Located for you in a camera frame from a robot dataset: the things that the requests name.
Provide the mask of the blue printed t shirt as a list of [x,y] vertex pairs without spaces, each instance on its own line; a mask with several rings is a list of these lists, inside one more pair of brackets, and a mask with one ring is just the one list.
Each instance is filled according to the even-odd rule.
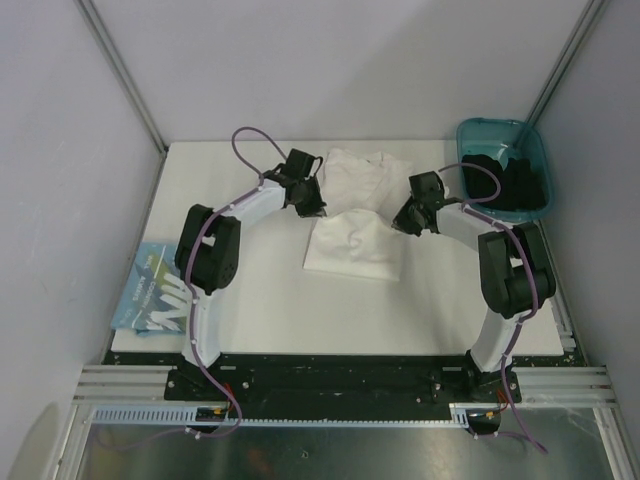
[[175,254],[175,244],[140,244],[111,320],[113,330],[142,337],[186,333],[189,292]]

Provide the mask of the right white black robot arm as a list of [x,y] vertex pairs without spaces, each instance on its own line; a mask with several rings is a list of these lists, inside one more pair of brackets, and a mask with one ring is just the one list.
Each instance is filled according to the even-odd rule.
[[495,373],[511,363],[525,322],[556,292],[556,280],[539,228],[509,226],[457,198],[448,198],[441,177],[425,172],[409,178],[410,194],[393,227],[419,237],[429,231],[459,241],[478,254],[480,287],[487,313],[466,357],[463,393],[484,401],[497,389]]

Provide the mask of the white t shirt flower print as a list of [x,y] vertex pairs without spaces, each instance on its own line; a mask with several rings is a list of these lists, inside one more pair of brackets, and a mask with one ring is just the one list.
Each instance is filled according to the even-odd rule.
[[409,198],[413,165],[386,152],[332,148],[322,168],[326,215],[314,224],[307,271],[397,282],[404,237],[392,221]]

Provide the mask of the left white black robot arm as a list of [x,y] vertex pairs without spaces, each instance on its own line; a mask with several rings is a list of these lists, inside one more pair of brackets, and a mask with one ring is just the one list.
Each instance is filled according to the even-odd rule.
[[301,218],[326,214],[317,173],[323,158],[292,149],[286,160],[261,173],[258,184],[218,210],[193,205],[187,214],[174,263],[190,292],[186,346],[192,368],[186,387],[197,398],[214,397],[221,376],[209,368],[220,356],[222,294],[236,276],[241,234],[267,216],[293,207]]

